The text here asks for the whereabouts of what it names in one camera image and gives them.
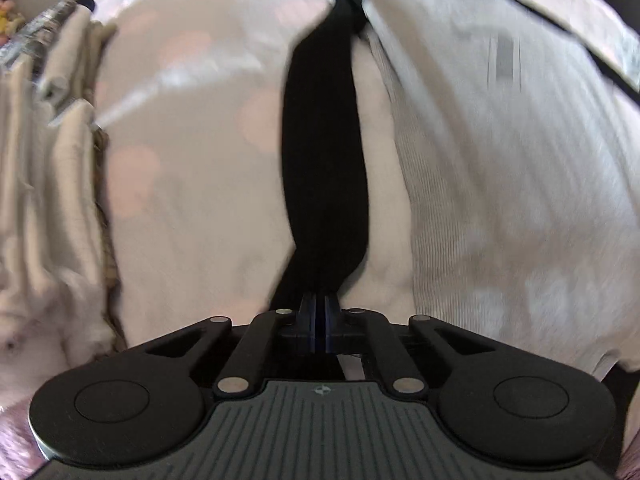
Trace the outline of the grey and black sweater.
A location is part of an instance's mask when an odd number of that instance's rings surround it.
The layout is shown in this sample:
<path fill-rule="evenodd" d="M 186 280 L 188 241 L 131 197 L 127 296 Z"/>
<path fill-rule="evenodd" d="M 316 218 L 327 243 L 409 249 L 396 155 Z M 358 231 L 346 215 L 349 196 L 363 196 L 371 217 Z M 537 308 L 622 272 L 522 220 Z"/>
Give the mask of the grey and black sweater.
<path fill-rule="evenodd" d="M 334 0 L 294 48 L 281 172 L 294 250 L 271 303 L 361 273 L 374 163 L 352 50 L 390 122 L 416 312 L 603 376 L 639 366 L 630 79 L 518 0 Z"/>

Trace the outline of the pink polka dot bedsheet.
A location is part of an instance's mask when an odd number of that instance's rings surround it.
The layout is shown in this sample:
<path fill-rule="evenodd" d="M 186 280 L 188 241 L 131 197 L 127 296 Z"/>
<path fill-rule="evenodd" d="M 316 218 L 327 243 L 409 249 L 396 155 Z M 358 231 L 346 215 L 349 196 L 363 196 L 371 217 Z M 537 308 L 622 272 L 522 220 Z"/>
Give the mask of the pink polka dot bedsheet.
<path fill-rule="evenodd" d="M 250 322 L 267 307 L 293 248 L 279 170 L 279 120 L 294 40 L 332 0 L 96 0 L 118 27 L 96 87 L 96 120 L 110 136 L 105 202 L 122 291 L 114 300 L 130 346 L 206 315 Z M 600 0 L 525 0 L 576 26 L 588 40 L 634 40 Z M 596 234 L 568 238 L 570 257 L 549 269 L 516 271 L 535 287 L 521 321 L 497 292 L 466 274 L 462 304 L 418 308 L 413 296 L 410 212 L 392 133 L 390 104 L 366 44 L 356 41 L 355 76 L 364 115 L 372 242 L 347 284 L 346 307 L 403 323 L 416 312 L 524 344 L 550 359 L 634 353 L 639 344 L 634 256 Z"/>

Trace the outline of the beige folded garment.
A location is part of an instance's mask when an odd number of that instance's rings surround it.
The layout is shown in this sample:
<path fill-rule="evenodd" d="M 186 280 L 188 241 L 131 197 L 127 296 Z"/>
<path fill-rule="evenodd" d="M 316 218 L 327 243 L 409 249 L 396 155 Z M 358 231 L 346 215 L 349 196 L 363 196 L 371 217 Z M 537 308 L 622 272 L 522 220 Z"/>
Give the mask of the beige folded garment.
<path fill-rule="evenodd" d="M 107 135 L 92 86 L 114 25 L 64 0 L 1 49 L 1 343 L 50 335 L 70 365 L 110 352 L 118 281 L 96 201 Z"/>

